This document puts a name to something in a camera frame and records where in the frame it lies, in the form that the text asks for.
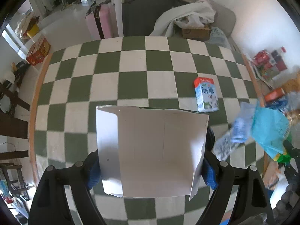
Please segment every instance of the red gift box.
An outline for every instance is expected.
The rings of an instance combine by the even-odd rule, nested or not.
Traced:
[[[48,43],[44,35],[41,35],[36,43],[34,43],[26,57],[26,60],[32,65],[36,65],[44,61],[48,55],[51,45]]]

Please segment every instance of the milk carton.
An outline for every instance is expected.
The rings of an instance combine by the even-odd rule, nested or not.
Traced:
[[[197,77],[194,81],[198,111],[214,112],[219,110],[218,97],[213,79]]]

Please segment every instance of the red carton top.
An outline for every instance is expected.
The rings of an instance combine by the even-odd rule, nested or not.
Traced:
[[[194,80],[195,88],[196,88],[200,83],[211,83],[211,84],[214,85],[214,80],[213,80],[213,79],[210,79],[210,78],[197,77],[197,78]]]

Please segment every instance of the orange box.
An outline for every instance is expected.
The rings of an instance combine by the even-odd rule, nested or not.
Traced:
[[[276,88],[272,90],[269,94],[265,95],[265,101],[270,102],[274,101],[285,95],[283,88]]]
[[[51,45],[46,40],[45,36],[41,35],[37,42],[31,46],[26,60],[33,66],[41,63],[48,55],[50,48]]]

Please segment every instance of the blue plastic bag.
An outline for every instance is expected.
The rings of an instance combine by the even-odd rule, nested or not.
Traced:
[[[257,105],[251,135],[273,160],[277,161],[280,154],[287,154],[283,141],[289,132],[289,121],[283,113]]]
[[[251,134],[255,105],[241,102],[241,110],[232,125],[231,142],[244,143]]]
[[[218,27],[211,27],[209,40],[206,43],[222,46],[232,50],[225,33]]]

